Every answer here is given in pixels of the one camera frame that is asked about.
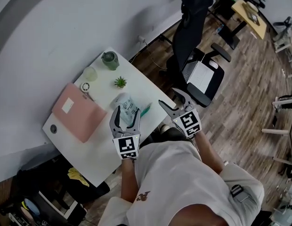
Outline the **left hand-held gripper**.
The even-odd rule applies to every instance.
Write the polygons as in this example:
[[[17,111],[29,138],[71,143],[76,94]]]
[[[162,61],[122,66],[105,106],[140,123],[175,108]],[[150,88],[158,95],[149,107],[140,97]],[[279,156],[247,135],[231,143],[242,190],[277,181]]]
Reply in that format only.
[[[113,144],[121,160],[136,159],[138,157],[140,144],[140,109],[137,109],[132,125],[123,131],[120,127],[121,107],[114,110],[109,126],[113,135]]]

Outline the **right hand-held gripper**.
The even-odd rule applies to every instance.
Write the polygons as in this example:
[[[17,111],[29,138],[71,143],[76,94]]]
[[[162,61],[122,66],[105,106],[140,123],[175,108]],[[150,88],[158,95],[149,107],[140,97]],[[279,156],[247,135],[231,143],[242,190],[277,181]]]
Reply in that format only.
[[[164,101],[158,100],[162,109],[173,119],[173,122],[182,130],[186,137],[191,137],[202,130],[199,114],[197,109],[194,108],[191,97],[184,91],[172,88],[176,97],[182,103],[183,110],[189,110],[182,115],[180,108],[171,108]]]

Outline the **person's left forearm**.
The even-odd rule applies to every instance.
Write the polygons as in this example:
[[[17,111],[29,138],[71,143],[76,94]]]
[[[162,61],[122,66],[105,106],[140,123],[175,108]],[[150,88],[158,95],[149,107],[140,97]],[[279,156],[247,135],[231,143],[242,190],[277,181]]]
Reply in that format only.
[[[121,198],[133,203],[139,191],[132,159],[122,160]]]

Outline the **person's right forearm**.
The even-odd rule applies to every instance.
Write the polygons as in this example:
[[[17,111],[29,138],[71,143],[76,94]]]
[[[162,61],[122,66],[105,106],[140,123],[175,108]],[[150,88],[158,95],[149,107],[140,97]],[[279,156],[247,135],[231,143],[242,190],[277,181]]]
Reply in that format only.
[[[225,165],[221,157],[214,150],[212,145],[210,144],[208,138],[205,133],[201,130],[195,135],[195,142],[197,148],[199,150],[200,157],[202,162],[209,166],[213,171],[217,174],[220,174]]]

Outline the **person's black trousers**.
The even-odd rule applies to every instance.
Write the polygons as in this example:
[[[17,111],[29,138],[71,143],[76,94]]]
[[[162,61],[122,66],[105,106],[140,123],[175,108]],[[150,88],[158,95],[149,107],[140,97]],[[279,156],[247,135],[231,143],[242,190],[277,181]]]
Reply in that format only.
[[[153,131],[141,144],[140,148],[152,144],[162,143],[166,141],[188,141],[192,143],[192,140],[187,138],[180,130],[175,127],[167,129],[165,132],[160,133],[158,129]]]

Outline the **grey laptop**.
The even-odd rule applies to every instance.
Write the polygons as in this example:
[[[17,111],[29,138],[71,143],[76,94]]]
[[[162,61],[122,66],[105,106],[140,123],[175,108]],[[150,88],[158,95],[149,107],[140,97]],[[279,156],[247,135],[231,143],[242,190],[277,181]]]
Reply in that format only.
[[[191,83],[202,93],[205,93],[214,75],[214,71],[200,61],[185,65],[182,74],[186,83]]]

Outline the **small potted green plant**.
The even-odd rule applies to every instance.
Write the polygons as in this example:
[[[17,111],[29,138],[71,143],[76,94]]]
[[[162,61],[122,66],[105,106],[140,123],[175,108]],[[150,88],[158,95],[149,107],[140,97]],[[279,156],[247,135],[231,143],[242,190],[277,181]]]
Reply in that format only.
[[[127,85],[127,80],[120,76],[114,80],[114,86],[123,89]]]

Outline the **pink file box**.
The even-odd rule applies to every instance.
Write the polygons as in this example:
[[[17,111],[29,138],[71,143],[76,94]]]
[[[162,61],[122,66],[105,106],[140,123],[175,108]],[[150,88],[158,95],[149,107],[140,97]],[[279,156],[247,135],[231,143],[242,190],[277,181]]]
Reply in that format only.
[[[66,85],[52,113],[82,143],[89,140],[107,114],[73,83]]]

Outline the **translucent plastic cup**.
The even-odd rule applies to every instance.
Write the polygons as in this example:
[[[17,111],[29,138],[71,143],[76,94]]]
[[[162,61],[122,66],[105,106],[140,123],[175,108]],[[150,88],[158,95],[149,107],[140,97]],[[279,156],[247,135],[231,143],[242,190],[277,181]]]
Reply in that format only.
[[[97,79],[97,72],[96,72],[95,68],[92,66],[86,67],[83,70],[82,75],[83,75],[85,81],[87,81],[87,82],[92,82],[92,81],[95,81]]]

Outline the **green drinking bottle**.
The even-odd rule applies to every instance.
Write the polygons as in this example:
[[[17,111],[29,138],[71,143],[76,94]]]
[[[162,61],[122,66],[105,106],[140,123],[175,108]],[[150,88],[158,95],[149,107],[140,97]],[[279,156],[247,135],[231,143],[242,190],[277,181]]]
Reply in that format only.
[[[104,52],[101,56],[101,59],[104,65],[106,65],[112,71],[115,71],[119,66],[118,56],[113,51]]]

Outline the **yellow cloth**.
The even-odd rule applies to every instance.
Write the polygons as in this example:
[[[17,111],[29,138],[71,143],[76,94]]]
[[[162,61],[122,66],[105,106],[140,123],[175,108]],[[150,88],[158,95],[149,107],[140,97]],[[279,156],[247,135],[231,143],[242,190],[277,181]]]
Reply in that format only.
[[[68,170],[67,175],[72,180],[80,181],[84,186],[87,186],[87,187],[90,186],[87,180],[82,176],[82,174],[74,167]]]

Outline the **black mesh office chair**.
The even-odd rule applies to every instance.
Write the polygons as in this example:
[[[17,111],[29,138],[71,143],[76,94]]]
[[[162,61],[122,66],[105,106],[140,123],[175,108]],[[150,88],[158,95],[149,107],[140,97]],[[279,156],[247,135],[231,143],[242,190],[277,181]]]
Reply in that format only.
[[[175,31],[172,45],[173,55],[167,60],[167,69],[160,70],[161,76],[169,76],[176,88],[186,92],[197,104],[206,108],[215,97],[224,78],[224,70],[209,65],[215,56],[221,56],[231,62],[231,56],[217,43],[211,44],[212,51],[204,53],[197,46],[202,40],[203,27],[209,7],[213,0],[181,0],[182,19]],[[200,61],[214,71],[214,75],[205,93],[191,83],[186,83],[182,71],[186,64]]]

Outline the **person's white shirt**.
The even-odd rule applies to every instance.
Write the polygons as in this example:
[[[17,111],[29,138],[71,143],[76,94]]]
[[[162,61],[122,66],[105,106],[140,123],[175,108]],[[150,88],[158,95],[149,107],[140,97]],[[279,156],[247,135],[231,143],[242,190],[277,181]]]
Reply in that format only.
[[[236,164],[220,174],[202,162],[187,141],[152,143],[135,161],[139,187],[133,203],[112,197],[98,226],[168,226],[184,207],[208,206],[229,226],[251,226],[260,212],[264,187]]]

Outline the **blue oval sticker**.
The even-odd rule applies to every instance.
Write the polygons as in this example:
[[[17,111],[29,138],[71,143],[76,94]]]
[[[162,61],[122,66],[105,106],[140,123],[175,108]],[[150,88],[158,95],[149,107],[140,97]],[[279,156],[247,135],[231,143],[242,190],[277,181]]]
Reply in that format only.
[[[33,214],[35,214],[37,216],[40,215],[40,209],[31,200],[25,198],[24,199],[24,205],[25,205],[25,208],[28,209],[28,210],[30,210]]]

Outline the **dark desk with white frame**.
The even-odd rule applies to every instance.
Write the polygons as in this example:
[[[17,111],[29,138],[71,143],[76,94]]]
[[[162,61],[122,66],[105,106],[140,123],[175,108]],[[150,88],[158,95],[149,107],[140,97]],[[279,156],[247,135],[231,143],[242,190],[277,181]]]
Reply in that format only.
[[[39,216],[25,208],[25,198],[38,206],[40,209]],[[87,210],[77,201],[74,201],[66,212],[62,213],[41,192],[38,192],[33,197],[18,194],[10,197],[0,205],[0,213],[4,216],[17,212],[21,213],[28,220],[32,219],[35,223],[43,221],[50,226],[79,226],[87,214]]]

